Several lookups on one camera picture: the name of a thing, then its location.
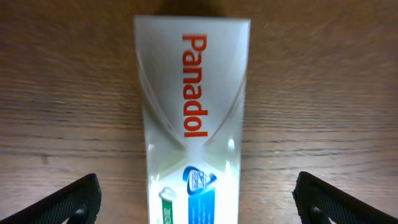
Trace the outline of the white Panadol box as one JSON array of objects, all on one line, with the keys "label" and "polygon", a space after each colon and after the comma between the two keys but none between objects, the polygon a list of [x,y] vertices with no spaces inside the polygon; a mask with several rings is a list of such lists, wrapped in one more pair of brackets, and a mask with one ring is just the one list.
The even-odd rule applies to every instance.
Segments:
[{"label": "white Panadol box", "polygon": [[150,223],[237,223],[251,22],[136,16]]}]

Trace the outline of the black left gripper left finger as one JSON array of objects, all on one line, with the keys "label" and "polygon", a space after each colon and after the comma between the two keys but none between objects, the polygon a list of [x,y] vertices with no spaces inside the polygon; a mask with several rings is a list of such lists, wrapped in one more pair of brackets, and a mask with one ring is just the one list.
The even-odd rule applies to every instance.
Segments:
[{"label": "black left gripper left finger", "polygon": [[88,174],[1,223],[94,223],[101,206],[96,174]]}]

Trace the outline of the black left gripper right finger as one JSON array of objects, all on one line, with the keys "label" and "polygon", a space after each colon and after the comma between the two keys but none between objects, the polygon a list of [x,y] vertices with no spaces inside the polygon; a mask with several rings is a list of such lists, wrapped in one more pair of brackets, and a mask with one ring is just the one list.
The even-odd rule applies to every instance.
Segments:
[{"label": "black left gripper right finger", "polygon": [[354,198],[308,172],[299,173],[292,194],[298,215],[304,224],[397,224],[397,218]]}]

